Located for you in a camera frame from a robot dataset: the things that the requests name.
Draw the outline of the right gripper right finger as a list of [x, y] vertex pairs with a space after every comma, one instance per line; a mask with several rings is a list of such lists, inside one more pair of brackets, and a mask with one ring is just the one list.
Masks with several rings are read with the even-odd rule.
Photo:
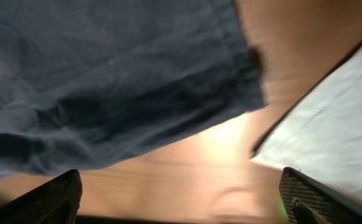
[[362, 203], [291, 167], [283, 169], [279, 193], [289, 223], [362, 224]]

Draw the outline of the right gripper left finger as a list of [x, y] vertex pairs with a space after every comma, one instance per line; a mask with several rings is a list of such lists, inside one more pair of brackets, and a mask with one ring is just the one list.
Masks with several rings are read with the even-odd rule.
[[74, 224], [81, 198], [72, 169], [0, 207], [0, 224]]

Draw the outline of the navy blue shorts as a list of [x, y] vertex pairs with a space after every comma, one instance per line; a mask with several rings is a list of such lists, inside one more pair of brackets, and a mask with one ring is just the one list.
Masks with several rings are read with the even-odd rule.
[[97, 170], [265, 102], [234, 1], [0, 0], [0, 179]]

